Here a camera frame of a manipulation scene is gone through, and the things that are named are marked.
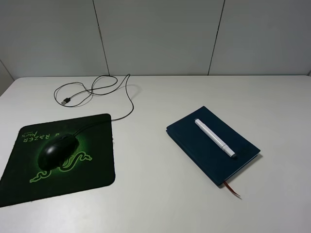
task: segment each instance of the dark blue notebook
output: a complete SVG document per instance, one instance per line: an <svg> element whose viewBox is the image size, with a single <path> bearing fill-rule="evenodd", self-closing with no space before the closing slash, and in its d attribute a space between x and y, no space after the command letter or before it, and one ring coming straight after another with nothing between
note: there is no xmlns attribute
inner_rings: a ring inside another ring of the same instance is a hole
<svg viewBox="0 0 311 233"><path fill-rule="evenodd" d="M222 151L194 123L197 118L218 135L236 153L237 157L230 158ZM260 152L257 147L206 107L168 126L166 132L217 186L220 186Z"/></svg>

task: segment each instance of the black mouse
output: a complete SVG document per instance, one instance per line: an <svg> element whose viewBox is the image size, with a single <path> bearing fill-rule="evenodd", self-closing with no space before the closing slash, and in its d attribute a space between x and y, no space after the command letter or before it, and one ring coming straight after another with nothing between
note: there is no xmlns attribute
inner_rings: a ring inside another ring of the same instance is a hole
<svg viewBox="0 0 311 233"><path fill-rule="evenodd" d="M72 155L77 149L79 141L72 134L56 136L42 149L38 157L38 165L44 171L52 170Z"/></svg>

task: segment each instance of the white wall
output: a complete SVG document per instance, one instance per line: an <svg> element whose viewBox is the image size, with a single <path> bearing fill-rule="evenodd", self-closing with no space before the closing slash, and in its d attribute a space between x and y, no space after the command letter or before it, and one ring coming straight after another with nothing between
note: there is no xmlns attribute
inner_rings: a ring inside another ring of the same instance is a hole
<svg viewBox="0 0 311 233"><path fill-rule="evenodd" d="M311 0L95 0L112 75L307 74ZM92 0L1 0L13 78L108 69Z"/></svg>
<svg viewBox="0 0 311 233"><path fill-rule="evenodd" d="M23 76L107 73L91 0L1 0L0 59Z"/></svg>
<svg viewBox="0 0 311 233"><path fill-rule="evenodd" d="M311 69L311 0L226 0L210 75Z"/></svg>
<svg viewBox="0 0 311 233"><path fill-rule="evenodd" d="M0 61L0 96L13 83L11 75L6 71L2 62Z"/></svg>
<svg viewBox="0 0 311 233"><path fill-rule="evenodd" d="M95 0L113 75L206 75L223 0Z"/></svg>

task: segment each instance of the mouse pad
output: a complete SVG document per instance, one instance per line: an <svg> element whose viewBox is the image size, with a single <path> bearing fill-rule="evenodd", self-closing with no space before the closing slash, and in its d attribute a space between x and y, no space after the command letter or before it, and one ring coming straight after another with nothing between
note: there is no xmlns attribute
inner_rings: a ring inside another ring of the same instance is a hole
<svg viewBox="0 0 311 233"><path fill-rule="evenodd" d="M58 135L77 134L77 149L51 171L37 164L42 148ZM20 129L0 180L0 207L111 185L115 180L111 116L101 114Z"/></svg>

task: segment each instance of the razer logo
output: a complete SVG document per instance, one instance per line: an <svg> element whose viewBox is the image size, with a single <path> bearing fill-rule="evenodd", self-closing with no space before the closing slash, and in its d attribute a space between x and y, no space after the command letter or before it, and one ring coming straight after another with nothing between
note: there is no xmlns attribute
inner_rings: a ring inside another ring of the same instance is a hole
<svg viewBox="0 0 311 233"><path fill-rule="evenodd" d="M91 161L92 157L87 155L84 151L81 151L66 159L66 161L56 169L58 169L61 172L68 172L74 168L74 166L77 164L78 161L84 160ZM40 171L37 173L35 177L29 180L29 183L37 182L41 179L48 178L51 174L52 171Z"/></svg>

